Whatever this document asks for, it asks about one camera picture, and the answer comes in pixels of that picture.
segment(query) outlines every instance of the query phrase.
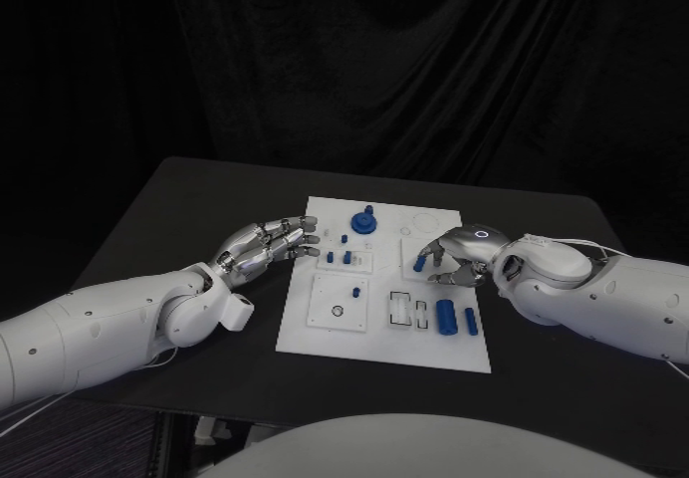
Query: black curtain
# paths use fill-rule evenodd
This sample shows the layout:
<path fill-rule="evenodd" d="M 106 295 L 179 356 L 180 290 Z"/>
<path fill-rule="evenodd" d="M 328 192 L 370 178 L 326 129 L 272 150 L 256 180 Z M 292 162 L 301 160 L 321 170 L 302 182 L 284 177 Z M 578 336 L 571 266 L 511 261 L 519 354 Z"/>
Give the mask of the black curtain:
<path fill-rule="evenodd" d="M 585 194 L 689 263 L 687 21 L 679 0 L 10 2 L 7 287 L 27 258 L 26 304 L 69 287 L 173 154 Z"/>

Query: white board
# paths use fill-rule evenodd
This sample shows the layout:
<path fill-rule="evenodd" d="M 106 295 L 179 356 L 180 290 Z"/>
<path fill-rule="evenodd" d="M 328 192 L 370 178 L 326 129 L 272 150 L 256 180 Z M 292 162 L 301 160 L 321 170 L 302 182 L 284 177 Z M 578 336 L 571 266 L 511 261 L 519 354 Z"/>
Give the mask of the white board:
<path fill-rule="evenodd" d="M 369 204 L 373 206 L 377 228 L 372 234 L 362 235 L 351 230 L 350 220 Z M 334 268 L 328 269 L 323 266 L 321 258 L 304 257 L 294 261 L 275 350 L 294 354 L 490 373 L 491 365 L 475 291 L 455 286 L 441 286 L 425 280 L 429 275 L 454 269 L 451 259 L 445 258 L 441 268 L 435 268 L 432 257 L 429 257 L 421 273 L 406 271 L 408 267 L 413 267 L 413 257 L 409 256 L 418 253 L 418 251 L 413 252 L 416 244 L 424 247 L 447 230 L 462 225 L 460 212 L 310 197 L 305 215 L 318 218 L 314 233 L 321 238 L 318 248 L 323 251 L 331 251 L 333 256 L 337 257 L 343 256 L 346 251 L 351 251 L 353 257 L 357 252 L 372 254 L 373 272 L 354 269 L 347 272 L 340 262 L 336 263 Z M 343 234 L 347 234 L 346 244 L 340 239 Z M 405 242 L 405 254 L 402 254 L 402 242 Z M 320 295 L 317 306 L 314 306 L 317 312 L 315 310 L 311 312 L 313 291 L 321 290 L 314 286 L 317 276 L 334 277 L 328 281 L 327 294 L 317 293 Z M 363 302 L 351 302 L 353 283 L 350 282 L 356 282 L 356 279 L 366 281 L 364 317 L 351 318 L 350 316 L 347 318 L 350 325 L 344 325 L 340 329 L 328 328 L 326 321 L 334 321 L 336 318 L 327 317 L 324 312 L 344 300 L 350 301 L 350 304 L 357 304 L 356 307 L 360 307 Z M 426 331 L 419 331 L 416 327 L 403 329 L 389 327 L 390 292 L 409 293 L 412 306 L 416 301 L 426 303 L 429 325 Z M 435 304 L 442 299 L 449 299 L 455 305 L 460 332 L 452 336 L 442 336 L 438 332 Z M 464 309 L 468 307 L 474 309 L 477 318 L 480 331 L 477 336 L 468 334 L 464 315 Z M 318 327 L 313 324 L 308 326 L 307 321 L 313 317 L 321 319 L 323 324 Z M 364 324 L 364 332 L 353 330 L 359 324 Z"/>

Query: white robotic arm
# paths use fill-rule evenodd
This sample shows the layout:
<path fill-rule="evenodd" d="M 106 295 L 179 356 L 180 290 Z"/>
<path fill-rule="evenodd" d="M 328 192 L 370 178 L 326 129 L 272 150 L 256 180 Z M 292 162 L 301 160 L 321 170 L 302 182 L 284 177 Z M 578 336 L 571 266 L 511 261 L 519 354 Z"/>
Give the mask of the white robotic arm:
<path fill-rule="evenodd" d="M 455 273 L 431 276 L 439 284 L 474 287 L 493 274 L 500 296 L 537 324 L 563 325 L 624 351 L 689 363 L 689 267 L 621 253 L 591 259 L 565 243 L 599 247 L 527 234 L 511 242 L 493 228 L 467 225 L 419 255 L 434 254 L 439 265 L 448 253 L 461 264 Z"/>
<path fill-rule="evenodd" d="M 0 409 L 93 386 L 190 347 L 217 322 L 240 331 L 253 306 L 230 290 L 272 261 L 317 256 L 314 217 L 251 224 L 209 264 L 79 289 L 0 323 Z"/>

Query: robotic hand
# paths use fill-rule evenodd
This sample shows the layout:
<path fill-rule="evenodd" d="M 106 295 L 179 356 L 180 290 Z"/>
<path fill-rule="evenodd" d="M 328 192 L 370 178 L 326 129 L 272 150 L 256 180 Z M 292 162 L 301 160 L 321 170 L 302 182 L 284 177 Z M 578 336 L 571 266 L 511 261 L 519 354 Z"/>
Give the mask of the robotic hand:
<path fill-rule="evenodd" d="M 197 344 L 217 322 L 240 331 L 253 306 L 230 291 L 272 261 L 318 255 L 315 222 L 249 224 L 207 264 L 79 289 L 0 323 L 0 409 L 108 381 Z"/>
<path fill-rule="evenodd" d="M 588 258 L 565 243 L 598 247 L 604 257 Z M 689 267 L 635 259 L 589 241 L 529 234 L 510 241 L 481 225 L 455 227 L 419 256 L 432 254 L 439 266 L 445 253 L 460 269 L 429 281 L 475 287 L 493 274 L 500 296 L 530 321 L 563 325 L 670 364 L 689 363 Z"/>

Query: blue object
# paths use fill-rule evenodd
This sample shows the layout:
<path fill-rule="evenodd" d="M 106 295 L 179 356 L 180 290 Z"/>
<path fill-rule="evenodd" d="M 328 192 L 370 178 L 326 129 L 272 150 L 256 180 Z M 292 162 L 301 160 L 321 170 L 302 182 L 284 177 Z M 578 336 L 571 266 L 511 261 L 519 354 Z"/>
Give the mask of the blue object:
<path fill-rule="evenodd" d="M 457 333 L 455 306 L 452 301 L 444 299 L 435 304 L 438 313 L 438 329 L 444 336 L 452 336 Z"/>
<path fill-rule="evenodd" d="M 419 256 L 416 258 L 416 264 L 413 265 L 413 270 L 416 272 L 421 272 L 421 270 L 424 269 L 424 264 L 426 263 L 426 256 Z"/>
<path fill-rule="evenodd" d="M 366 206 L 363 212 L 351 217 L 351 229 L 359 234 L 370 234 L 376 230 L 377 221 L 373 217 L 373 206 Z"/>
<path fill-rule="evenodd" d="M 470 336 L 478 335 L 478 327 L 477 327 L 477 318 L 474 317 L 474 309 L 467 307 L 464 309 L 464 314 L 467 315 L 467 327 L 470 328 Z"/>

